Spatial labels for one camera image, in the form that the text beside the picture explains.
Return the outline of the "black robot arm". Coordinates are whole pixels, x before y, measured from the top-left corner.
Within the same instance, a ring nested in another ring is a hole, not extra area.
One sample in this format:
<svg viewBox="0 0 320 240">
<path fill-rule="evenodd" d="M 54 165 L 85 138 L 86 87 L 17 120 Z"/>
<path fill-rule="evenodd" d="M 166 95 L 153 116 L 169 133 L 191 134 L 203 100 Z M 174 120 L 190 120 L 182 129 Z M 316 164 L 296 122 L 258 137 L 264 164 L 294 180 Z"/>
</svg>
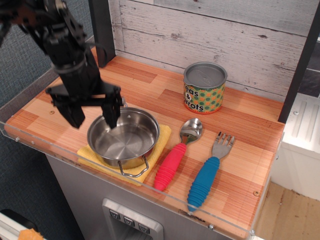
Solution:
<svg viewBox="0 0 320 240">
<path fill-rule="evenodd" d="M 121 89 L 101 79 L 83 26 L 64 0 L 2 0 L 0 23 L 2 40 L 17 25 L 50 58 L 62 84 L 45 91 L 72 127 L 85 120 L 83 106 L 100 106 L 107 125 L 117 126 L 124 105 Z"/>
</svg>

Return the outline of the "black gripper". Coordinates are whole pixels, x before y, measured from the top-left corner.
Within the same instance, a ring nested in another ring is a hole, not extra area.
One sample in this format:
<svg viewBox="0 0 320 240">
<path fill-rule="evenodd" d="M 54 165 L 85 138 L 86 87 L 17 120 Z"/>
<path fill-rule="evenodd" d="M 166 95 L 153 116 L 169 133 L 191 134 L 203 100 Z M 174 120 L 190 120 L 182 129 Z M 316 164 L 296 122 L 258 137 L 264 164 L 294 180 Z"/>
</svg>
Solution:
<svg viewBox="0 0 320 240">
<path fill-rule="evenodd" d="M 106 124 L 111 129 L 117 126 L 124 105 L 121 88 L 103 81 L 96 63 L 82 60 L 73 66 L 54 65 L 53 69 L 62 84 L 48 87 L 45 92 L 51 95 L 55 107 L 72 127 L 79 129 L 85 120 L 82 106 L 99 105 Z"/>
</svg>

